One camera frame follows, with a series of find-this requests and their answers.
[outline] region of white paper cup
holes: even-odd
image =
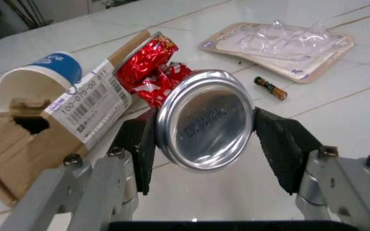
[[[80,64],[68,52],[50,54],[34,63],[7,72],[0,79],[0,107],[9,109],[13,98],[54,101],[80,81]]]

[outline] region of barcode label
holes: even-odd
[[[96,102],[100,100],[107,92],[106,87],[103,83],[99,84],[99,87],[97,87],[88,97],[86,97],[85,100],[82,101],[82,104],[76,107],[68,117],[68,120],[73,124],[78,124],[84,117],[84,115],[87,114],[89,111],[88,109],[91,109],[95,106]]]
[[[45,109],[88,149],[132,103],[114,70],[108,60],[103,62]]]
[[[88,105],[90,108],[95,106],[95,103],[102,98],[102,95],[106,92],[106,88],[103,83],[99,85],[97,89],[95,89],[90,96],[84,100],[84,103]]]
[[[127,107],[129,104],[128,96],[125,93],[125,91],[122,90],[122,86],[120,85],[120,83],[113,76],[111,76],[111,78],[109,79],[109,82],[113,86],[114,90],[118,93],[120,98],[122,99],[124,106]]]

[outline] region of clear plastic tray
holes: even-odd
[[[223,51],[275,59],[303,61],[342,47],[343,35],[330,34],[322,23],[310,28],[287,26],[277,20],[271,25],[245,25],[217,43]]]

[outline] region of white tiled floor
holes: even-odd
[[[321,21],[352,35],[357,45],[308,85],[292,83],[240,58],[197,50],[200,42],[229,24],[275,19],[298,26]],[[370,154],[370,0],[138,1],[1,40],[0,76],[57,50],[73,52],[87,73],[143,28],[162,31],[177,43],[180,50],[172,60],[193,69],[233,73],[253,105],[298,119],[324,144],[338,146],[341,156]],[[255,76],[284,88],[288,98],[283,102],[273,98],[252,83]],[[91,151],[92,162],[105,153],[121,123]],[[155,158],[151,191],[140,197],[136,220],[302,218],[294,197],[278,186],[255,136],[236,163],[212,174],[166,165],[169,161],[160,151]],[[0,202],[0,211],[5,209]],[[0,215],[0,224],[6,216]]]

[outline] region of battery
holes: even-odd
[[[254,79],[254,83],[256,83],[259,86],[262,86],[266,89],[267,92],[273,94],[275,97],[277,97],[280,100],[284,100],[287,98],[288,93],[282,89],[277,88],[275,85],[269,83],[265,79],[261,78],[260,76],[257,76]]]

